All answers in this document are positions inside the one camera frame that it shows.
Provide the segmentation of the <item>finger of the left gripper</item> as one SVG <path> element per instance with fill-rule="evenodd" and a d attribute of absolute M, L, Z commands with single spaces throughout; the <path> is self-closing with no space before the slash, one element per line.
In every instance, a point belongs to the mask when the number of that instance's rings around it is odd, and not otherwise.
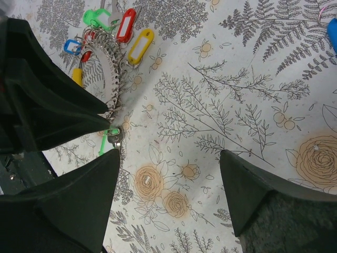
<path fill-rule="evenodd" d="M 107 105 L 32 105 L 26 109 L 26 150 L 48 150 L 83 135 L 107 129 Z"/>
<path fill-rule="evenodd" d="M 107 105 L 76 84 L 43 50 L 28 21 L 7 20 L 7 56 L 25 59 L 42 84 L 61 98 L 93 113 L 107 112 Z"/>

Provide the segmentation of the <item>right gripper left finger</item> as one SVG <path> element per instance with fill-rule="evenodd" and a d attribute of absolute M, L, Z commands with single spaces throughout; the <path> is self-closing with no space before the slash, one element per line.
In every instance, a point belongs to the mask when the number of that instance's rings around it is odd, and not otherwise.
<path fill-rule="evenodd" d="M 104 252 L 120 160 L 112 149 L 48 182 L 1 195 L 1 252 Z"/>

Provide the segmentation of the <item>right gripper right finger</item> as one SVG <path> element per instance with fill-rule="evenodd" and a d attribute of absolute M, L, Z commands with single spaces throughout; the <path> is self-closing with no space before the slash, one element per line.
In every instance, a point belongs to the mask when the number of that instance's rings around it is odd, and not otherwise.
<path fill-rule="evenodd" d="M 229 150 L 220 170 L 243 252 L 336 252 L 336 196 L 260 169 Z"/>

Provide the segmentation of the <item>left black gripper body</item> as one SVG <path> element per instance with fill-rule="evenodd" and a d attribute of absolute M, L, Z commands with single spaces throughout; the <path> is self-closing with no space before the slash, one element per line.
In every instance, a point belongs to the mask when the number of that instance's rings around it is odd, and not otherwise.
<path fill-rule="evenodd" d="M 39 44 L 29 23 L 18 18 L 1 20 L 1 153 L 39 151 L 38 108 Z"/>

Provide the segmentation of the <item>green tag key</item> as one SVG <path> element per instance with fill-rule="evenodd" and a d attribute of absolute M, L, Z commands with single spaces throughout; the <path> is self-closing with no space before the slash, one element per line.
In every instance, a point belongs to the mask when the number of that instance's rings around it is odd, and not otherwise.
<path fill-rule="evenodd" d="M 98 155 L 106 152 L 107 143 L 111 144 L 113 149 L 120 149 L 121 143 L 125 138 L 124 130 L 121 126 L 111 126 L 103 132 L 102 143 Z"/>

